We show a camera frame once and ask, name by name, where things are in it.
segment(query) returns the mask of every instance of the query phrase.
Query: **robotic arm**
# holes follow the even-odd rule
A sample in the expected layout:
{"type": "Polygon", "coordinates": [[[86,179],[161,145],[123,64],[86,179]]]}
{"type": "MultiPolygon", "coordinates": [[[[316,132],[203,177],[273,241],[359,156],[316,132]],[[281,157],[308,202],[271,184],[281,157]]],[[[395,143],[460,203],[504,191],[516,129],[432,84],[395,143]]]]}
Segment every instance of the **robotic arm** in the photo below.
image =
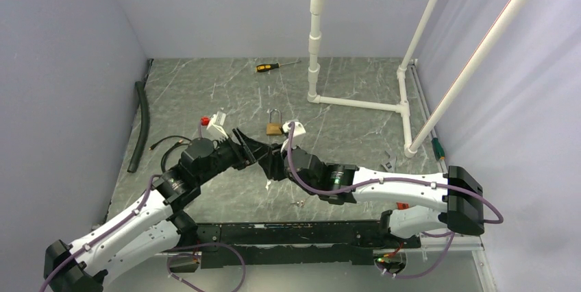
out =
{"type": "Polygon", "coordinates": [[[305,135],[298,122],[283,125],[288,136],[283,144],[255,141],[239,129],[232,130],[234,142],[220,126],[208,128],[217,140],[194,139],[178,163],[152,177],[142,197],[122,213],[70,244],[59,240],[50,245],[41,291],[50,284],[55,292],[100,292],[154,254],[194,245],[197,225],[183,211],[185,206],[216,175],[254,163],[268,179],[288,178],[331,204],[371,200],[410,204],[405,210],[382,213],[379,230],[386,240],[405,241],[422,231],[445,227],[461,234],[484,233],[482,187],[460,167],[450,167],[447,174],[406,175],[321,162],[298,147],[305,135]]]}

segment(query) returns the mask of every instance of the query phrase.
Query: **black tube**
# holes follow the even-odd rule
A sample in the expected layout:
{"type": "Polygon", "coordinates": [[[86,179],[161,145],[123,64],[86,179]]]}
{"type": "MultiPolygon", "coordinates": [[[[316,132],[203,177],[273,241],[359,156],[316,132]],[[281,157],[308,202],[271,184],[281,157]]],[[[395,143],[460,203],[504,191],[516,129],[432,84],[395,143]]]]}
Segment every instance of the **black tube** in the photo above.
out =
{"type": "Polygon", "coordinates": [[[129,161],[127,172],[135,173],[139,167],[139,160],[143,155],[143,149],[147,142],[147,135],[149,134],[149,104],[147,103],[147,96],[145,94],[145,83],[142,81],[135,82],[135,89],[139,97],[139,106],[141,107],[141,127],[139,129],[139,137],[135,144],[135,150],[129,161]]]}

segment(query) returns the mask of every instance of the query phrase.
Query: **wall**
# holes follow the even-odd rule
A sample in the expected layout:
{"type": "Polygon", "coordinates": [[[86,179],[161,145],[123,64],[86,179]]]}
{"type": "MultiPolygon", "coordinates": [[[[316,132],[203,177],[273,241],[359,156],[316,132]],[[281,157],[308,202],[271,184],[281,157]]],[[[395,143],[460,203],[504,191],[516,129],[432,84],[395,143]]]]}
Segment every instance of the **wall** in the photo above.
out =
{"type": "MultiPolygon", "coordinates": [[[[151,58],[308,55],[310,0],[119,0],[151,58]]],[[[428,0],[325,0],[321,56],[403,56],[428,0]]]]}
{"type": "Polygon", "coordinates": [[[0,282],[103,219],[146,57],[116,0],[0,0],[0,282]]]}
{"type": "MultiPolygon", "coordinates": [[[[449,0],[419,54],[431,109],[505,2],[449,0]]],[[[500,291],[581,286],[580,14],[581,0],[529,0],[436,127],[506,216],[483,236],[500,291]]]]}

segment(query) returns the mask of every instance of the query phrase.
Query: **black hose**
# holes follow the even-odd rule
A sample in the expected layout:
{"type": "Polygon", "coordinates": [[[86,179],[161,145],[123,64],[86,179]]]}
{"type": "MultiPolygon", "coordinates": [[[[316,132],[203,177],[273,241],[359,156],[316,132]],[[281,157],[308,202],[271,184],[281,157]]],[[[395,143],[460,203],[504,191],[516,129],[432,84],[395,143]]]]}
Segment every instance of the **black hose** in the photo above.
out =
{"type": "Polygon", "coordinates": [[[139,167],[139,160],[143,155],[145,143],[147,142],[147,135],[149,134],[149,104],[147,103],[147,96],[145,94],[145,83],[142,81],[135,82],[135,89],[139,97],[139,106],[141,107],[141,127],[139,129],[139,137],[135,144],[135,150],[129,161],[127,172],[135,173],[139,167]]]}

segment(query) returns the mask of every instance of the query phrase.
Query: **marble surface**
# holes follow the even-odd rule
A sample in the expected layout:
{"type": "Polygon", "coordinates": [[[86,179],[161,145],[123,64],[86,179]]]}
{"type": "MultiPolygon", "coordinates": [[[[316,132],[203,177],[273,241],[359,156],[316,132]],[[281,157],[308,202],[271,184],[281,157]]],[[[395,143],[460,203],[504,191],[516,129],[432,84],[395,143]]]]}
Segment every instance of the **marble surface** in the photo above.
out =
{"type": "MultiPolygon", "coordinates": [[[[395,72],[399,58],[320,58],[317,92],[328,97],[396,104],[399,90],[395,72]]],[[[266,136],[267,110],[276,108],[283,120],[298,119],[306,130],[301,147],[326,162],[356,164],[381,169],[385,149],[397,155],[396,172],[436,173],[438,165],[428,140],[414,158],[403,155],[401,118],[394,112],[312,104],[307,102],[307,58],[197,58],[154,60],[146,85],[151,127],[146,151],[136,173],[127,165],[140,127],[137,113],[116,184],[109,218],[135,201],[151,174],[160,172],[160,159],[173,141],[147,151],[169,134],[193,137],[201,116],[218,110],[227,113],[227,132],[239,127],[262,142],[279,142],[283,136],[266,136]],[[257,64],[302,62],[268,73],[255,73],[257,64]]],[[[411,106],[412,134],[423,125],[418,92],[410,71],[406,79],[411,106]]],[[[175,151],[168,167],[179,158],[175,151]]],[[[314,221],[379,219],[394,204],[367,202],[336,206],[309,196],[288,180],[273,182],[258,165],[243,171],[229,169],[202,186],[201,196],[186,209],[196,222],[314,221]],[[296,202],[305,201],[303,207],[296,202]]]]}

